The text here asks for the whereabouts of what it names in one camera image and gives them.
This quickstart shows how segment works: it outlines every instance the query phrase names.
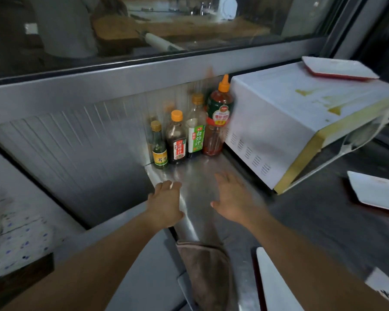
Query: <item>condiment bottle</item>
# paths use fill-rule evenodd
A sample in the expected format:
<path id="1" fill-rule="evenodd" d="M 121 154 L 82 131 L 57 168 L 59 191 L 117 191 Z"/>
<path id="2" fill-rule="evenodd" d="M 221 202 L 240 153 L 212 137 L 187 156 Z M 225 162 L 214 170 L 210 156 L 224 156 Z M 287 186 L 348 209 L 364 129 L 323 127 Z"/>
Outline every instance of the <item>condiment bottle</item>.
<path id="1" fill-rule="evenodd" d="M 203 102 L 203 94 L 194 94 L 192 96 L 193 107 L 186 117 L 188 158 L 201 153 L 203 147 L 204 128 L 206 126 L 207 118 Z"/>
<path id="2" fill-rule="evenodd" d="M 225 74 L 218 90 L 210 94 L 207 100 L 207 125 L 204 132 L 203 153 L 217 155 L 222 151 L 226 129 L 233 109 L 233 97 L 229 93 L 229 75 Z"/>
<path id="3" fill-rule="evenodd" d="M 154 164 L 159 169 L 164 169 L 168 163 L 166 143 L 161 135 L 160 121 L 151 122 L 151 130 L 153 131 L 153 158 Z"/>
<path id="4" fill-rule="evenodd" d="M 182 121 L 183 113 L 173 110 L 170 125 L 166 130 L 168 160 L 171 164 L 179 164 L 186 159 L 187 134 Z"/>

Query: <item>bottle label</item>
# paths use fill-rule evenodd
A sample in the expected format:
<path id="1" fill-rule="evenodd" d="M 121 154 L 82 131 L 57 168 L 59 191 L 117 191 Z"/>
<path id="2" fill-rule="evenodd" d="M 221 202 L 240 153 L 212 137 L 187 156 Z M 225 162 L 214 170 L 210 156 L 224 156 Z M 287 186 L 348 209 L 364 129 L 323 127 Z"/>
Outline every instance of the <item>bottle label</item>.
<path id="1" fill-rule="evenodd" d="M 153 158 L 154 158 L 154 163 L 157 166 L 164 166 L 167 164 L 167 151 L 164 151 L 160 154 L 153 152 Z"/>
<path id="2" fill-rule="evenodd" d="M 198 125 L 194 128 L 189 128 L 188 133 L 188 152 L 197 152 L 203 147 L 203 137 L 204 137 L 204 125 Z"/>
<path id="3" fill-rule="evenodd" d="M 181 159 L 186 155 L 186 139 L 178 140 L 173 143 L 173 157 L 175 160 Z"/>
<path id="4" fill-rule="evenodd" d="M 207 100 L 207 124 L 214 126 L 225 125 L 231 115 L 233 103 L 222 105 L 222 103 L 208 98 Z"/>

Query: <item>cloth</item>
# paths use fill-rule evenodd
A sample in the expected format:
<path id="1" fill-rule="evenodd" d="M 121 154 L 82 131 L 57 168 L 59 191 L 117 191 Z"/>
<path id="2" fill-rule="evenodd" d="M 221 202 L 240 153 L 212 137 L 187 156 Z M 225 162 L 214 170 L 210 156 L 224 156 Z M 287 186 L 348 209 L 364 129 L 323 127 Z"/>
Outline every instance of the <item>cloth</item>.
<path id="1" fill-rule="evenodd" d="M 193 298 L 203 311 L 229 311 L 233 279 L 225 251 L 200 242 L 177 242 L 193 288 Z"/>
<path id="2" fill-rule="evenodd" d="M 89 13 L 99 0 L 29 0 L 45 52 L 56 57 L 85 58 L 98 53 Z"/>

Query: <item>plastic squeeze bottle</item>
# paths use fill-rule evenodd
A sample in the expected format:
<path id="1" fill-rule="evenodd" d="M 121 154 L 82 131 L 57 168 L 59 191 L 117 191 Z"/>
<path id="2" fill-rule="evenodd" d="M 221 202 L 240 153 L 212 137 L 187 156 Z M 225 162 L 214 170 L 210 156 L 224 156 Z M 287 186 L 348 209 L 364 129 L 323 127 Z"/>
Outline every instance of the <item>plastic squeeze bottle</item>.
<path id="1" fill-rule="evenodd" d="M 203 153 L 218 155 L 225 141 L 226 128 L 233 109 L 233 97 L 229 93 L 229 75 L 225 74 L 218 90 L 207 99 L 207 125 L 204 132 Z"/>
<path id="2" fill-rule="evenodd" d="M 187 134 L 182 121 L 183 113 L 173 110 L 170 125 L 166 130 L 167 154 L 171 164 L 179 164 L 186 159 Z"/>
<path id="3" fill-rule="evenodd" d="M 204 128 L 206 126 L 207 118 L 203 102 L 203 94 L 194 94 L 192 96 L 193 107 L 186 117 L 188 158 L 202 152 Z"/>
<path id="4" fill-rule="evenodd" d="M 154 164 L 159 169 L 164 169 L 168 163 L 166 143 L 161 135 L 160 121 L 151 122 L 151 130 L 153 131 L 153 158 Z"/>

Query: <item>person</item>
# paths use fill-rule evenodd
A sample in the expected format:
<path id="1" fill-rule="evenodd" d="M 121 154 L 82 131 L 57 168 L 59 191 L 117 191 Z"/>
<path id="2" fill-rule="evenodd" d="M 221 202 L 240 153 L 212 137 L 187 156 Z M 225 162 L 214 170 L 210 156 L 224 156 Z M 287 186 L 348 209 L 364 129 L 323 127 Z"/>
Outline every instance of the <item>person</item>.
<path id="1" fill-rule="evenodd" d="M 29 0 L 44 50 L 56 59 L 83 59 L 98 54 L 89 14 L 126 16 L 121 0 Z"/>
<path id="2" fill-rule="evenodd" d="M 220 200 L 211 206 L 257 238 L 304 310 L 389 311 L 389 301 L 379 293 L 255 205 L 237 176 L 223 172 L 216 180 Z M 179 182 L 157 184 L 144 213 L 69 259 L 3 310 L 104 310 L 147 242 L 183 218 L 180 188 Z"/>

